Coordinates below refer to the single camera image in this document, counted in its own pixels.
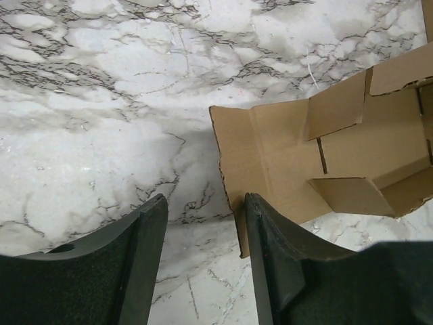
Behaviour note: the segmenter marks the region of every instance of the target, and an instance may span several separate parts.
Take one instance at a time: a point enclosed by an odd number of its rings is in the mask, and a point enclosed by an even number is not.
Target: cardboard flap
[[[362,122],[366,72],[360,72],[310,99],[308,140]]]
[[[418,209],[433,197],[433,168],[428,167],[396,184],[382,190],[396,217]]]
[[[369,93],[373,96],[424,83],[433,77],[433,43],[373,67]]]
[[[422,0],[424,24],[426,25],[427,42],[433,41],[433,0]]]
[[[311,185],[335,212],[393,216],[388,201],[367,178],[322,178]]]

